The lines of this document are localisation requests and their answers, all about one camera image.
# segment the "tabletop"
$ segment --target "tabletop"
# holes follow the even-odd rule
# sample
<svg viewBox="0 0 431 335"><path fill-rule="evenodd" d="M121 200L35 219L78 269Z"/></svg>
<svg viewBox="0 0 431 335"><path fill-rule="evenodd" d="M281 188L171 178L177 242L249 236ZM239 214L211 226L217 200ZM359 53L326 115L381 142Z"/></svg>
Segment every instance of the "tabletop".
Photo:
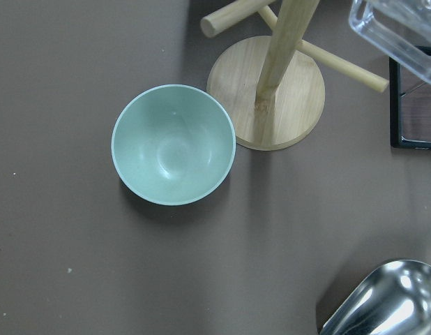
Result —
<svg viewBox="0 0 431 335"><path fill-rule="evenodd" d="M0 0L0 334L316 334L377 265L431 264L431 151L391 148L388 90L322 64L324 111L298 144L238 145L185 206L121 183L127 103L205 89L230 45L271 34L256 14L206 38L228 3ZM388 78L349 5L321 1L304 39Z"/></svg>

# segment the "bowl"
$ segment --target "bowl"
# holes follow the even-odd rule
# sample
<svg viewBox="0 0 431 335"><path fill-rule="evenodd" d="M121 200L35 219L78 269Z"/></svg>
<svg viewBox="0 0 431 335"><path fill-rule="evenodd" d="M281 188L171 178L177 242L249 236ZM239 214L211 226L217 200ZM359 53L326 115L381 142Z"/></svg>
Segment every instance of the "bowl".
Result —
<svg viewBox="0 0 431 335"><path fill-rule="evenodd" d="M213 192L231 169L236 136L222 105L194 87L169 84L141 93L112 134L123 183L163 205L189 204Z"/></svg>

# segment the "black frame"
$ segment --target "black frame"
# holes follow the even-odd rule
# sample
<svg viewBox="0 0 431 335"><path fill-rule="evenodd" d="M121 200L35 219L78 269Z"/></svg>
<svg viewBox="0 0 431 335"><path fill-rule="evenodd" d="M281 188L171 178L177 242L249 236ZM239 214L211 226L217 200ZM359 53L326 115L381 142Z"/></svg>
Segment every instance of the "black frame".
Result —
<svg viewBox="0 0 431 335"><path fill-rule="evenodd" d="M431 47L418 47L421 51L431 56ZM391 146L394 148L431 149L431 142L407 140L402 136L402 111L400 64L392 58L389 59L390 78L390 103L391 103Z"/></svg>

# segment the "wooden mug holder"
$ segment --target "wooden mug holder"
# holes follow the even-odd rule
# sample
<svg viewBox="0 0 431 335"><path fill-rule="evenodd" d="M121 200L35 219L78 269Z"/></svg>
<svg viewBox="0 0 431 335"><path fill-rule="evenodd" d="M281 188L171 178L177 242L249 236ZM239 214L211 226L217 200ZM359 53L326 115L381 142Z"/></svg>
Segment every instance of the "wooden mug holder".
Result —
<svg viewBox="0 0 431 335"><path fill-rule="evenodd" d="M214 37L258 12L272 36L241 40L225 50L209 75L206 90L228 112L236 140L256 150L278 150L302 140L324 108L325 89L317 61L377 90L388 80L302 39L319 0L237 0L207 15L201 28Z"/></svg>

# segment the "stainless steel scoop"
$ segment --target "stainless steel scoop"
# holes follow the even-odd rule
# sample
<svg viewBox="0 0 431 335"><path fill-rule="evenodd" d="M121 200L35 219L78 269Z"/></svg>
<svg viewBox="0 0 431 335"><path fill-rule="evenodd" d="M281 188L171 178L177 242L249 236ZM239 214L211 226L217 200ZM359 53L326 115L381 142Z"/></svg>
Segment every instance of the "stainless steel scoop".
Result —
<svg viewBox="0 0 431 335"><path fill-rule="evenodd" d="M431 266L396 260L378 267L320 335L431 335Z"/></svg>

